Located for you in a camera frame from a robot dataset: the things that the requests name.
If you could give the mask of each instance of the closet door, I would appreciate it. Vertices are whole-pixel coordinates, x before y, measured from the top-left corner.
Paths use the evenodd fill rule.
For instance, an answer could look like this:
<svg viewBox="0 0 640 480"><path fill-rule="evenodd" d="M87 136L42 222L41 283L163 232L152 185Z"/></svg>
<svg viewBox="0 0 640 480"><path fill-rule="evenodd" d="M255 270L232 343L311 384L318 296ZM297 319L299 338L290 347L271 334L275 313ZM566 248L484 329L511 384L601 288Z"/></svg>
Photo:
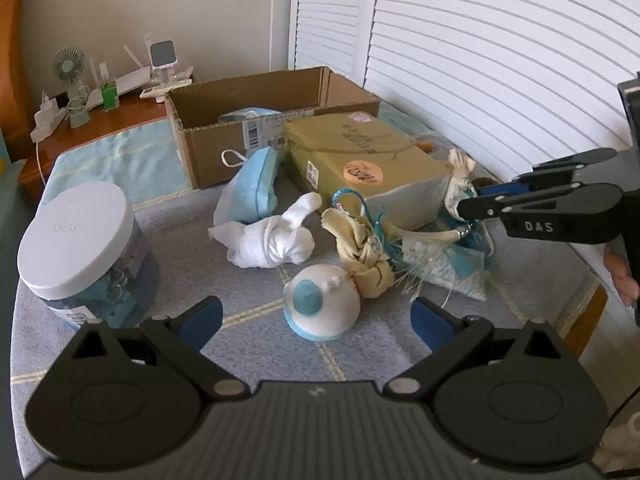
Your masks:
<svg viewBox="0 0 640 480"><path fill-rule="evenodd" d="M628 147L638 70L640 0L376 0L365 86L508 180Z"/></svg>
<svg viewBox="0 0 640 480"><path fill-rule="evenodd" d="M329 66L362 84L374 0L291 0L289 68Z"/></svg>

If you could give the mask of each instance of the beige wall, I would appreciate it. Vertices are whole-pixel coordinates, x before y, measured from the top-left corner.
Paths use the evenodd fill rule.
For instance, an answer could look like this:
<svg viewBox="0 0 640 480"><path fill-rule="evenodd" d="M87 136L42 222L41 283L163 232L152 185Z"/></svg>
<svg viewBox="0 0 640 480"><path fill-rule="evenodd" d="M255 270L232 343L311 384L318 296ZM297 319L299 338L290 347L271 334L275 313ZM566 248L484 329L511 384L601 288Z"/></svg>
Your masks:
<svg viewBox="0 0 640 480"><path fill-rule="evenodd" d="M147 32L174 40L178 60L193 64L200 81L285 68L289 1L25 0L22 48L34 102L42 90L63 89L50 69L60 48L78 46L120 76L136 68L123 44L147 62ZM82 80L93 86L88 68Z"/></svg>

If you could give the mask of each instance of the deli logo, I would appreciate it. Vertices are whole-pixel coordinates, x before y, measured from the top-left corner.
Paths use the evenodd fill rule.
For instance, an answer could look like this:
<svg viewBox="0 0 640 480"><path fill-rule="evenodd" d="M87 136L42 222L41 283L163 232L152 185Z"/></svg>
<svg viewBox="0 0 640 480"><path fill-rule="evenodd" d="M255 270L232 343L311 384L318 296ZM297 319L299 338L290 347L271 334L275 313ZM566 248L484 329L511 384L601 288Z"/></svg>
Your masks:
<svg viewBox="0 0 640 480"><path fill-rule="evenodd" d="M59 222L53 226L53 230L57 233L72 233L76 227L78 227L76 222Z"/></svg>
<svg viewBox="0 0 640 480"><path fill-rule="evenodd" d="M552 233L554 231L554 225L551 222L524 222L524 228L527 231L536 231L543 233Z"/></svg>

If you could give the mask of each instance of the cardboard box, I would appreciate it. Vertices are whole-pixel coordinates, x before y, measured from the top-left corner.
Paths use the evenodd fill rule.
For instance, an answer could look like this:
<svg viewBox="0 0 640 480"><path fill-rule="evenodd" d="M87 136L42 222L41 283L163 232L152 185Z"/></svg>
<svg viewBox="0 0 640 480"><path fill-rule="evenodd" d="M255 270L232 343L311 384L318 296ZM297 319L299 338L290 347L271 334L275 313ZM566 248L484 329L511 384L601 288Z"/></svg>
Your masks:
<svg viewBox="0 0 640 480"><path fill-rule="evenodd" d="M450 165L414 145L414 140L364 112L331 114L285 125L286 165L293 180L322 196L350 188L397 227L415 230L435 220L450 181ZM338 201L353 215L360 202L352 194Z"/></svg>
<svg viewBox="0 0 640 480"><path fill-rule="evenodd" d="M280 147L284 123L292 118L363 110L378 115L380 99L327 67L269 72L200 83L169 92L165 101L180 160L191 187L231 179L238 168L220 159L223 150L244 153ZM258 120L220 123L222 114L245 107L286 112Z"/></svg>

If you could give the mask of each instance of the human hand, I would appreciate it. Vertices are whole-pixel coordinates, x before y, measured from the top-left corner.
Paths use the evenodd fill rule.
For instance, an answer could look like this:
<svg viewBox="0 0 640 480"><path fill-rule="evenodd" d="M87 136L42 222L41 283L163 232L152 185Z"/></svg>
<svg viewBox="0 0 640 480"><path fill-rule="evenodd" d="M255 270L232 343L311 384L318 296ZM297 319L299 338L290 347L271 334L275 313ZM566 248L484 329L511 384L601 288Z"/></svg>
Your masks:
<svg viewBox="0 0 640 480"><path fill-rule="evenodd" d="M631 303L640 297L640 285L631 277L626 261L605 247L604 266L611 273L613 284L618 290L622 303L625 306L631 306Z"/></svg>

